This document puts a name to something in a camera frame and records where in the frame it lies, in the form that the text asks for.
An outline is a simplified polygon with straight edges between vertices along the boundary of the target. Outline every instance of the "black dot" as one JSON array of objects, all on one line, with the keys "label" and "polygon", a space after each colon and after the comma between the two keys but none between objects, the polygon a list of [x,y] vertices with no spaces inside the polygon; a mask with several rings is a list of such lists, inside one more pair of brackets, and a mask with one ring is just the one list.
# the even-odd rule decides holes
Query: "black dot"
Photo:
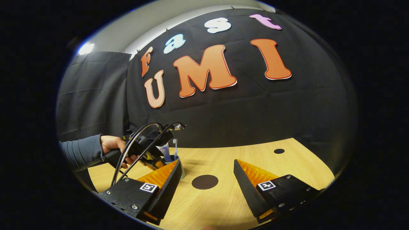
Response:
[{"label": "black dot", "polygon": [[274,153],[276,153],[276,154],[281,154],[281,153],[283,153],[284,152],[284,149],[276,149],[276,150],[274,150]]},{"label": "black dot", "polygon": [[211,189],[219,183],[217,177],[213,175],[201,175],[193,179],[192,186],[197,189]]}]

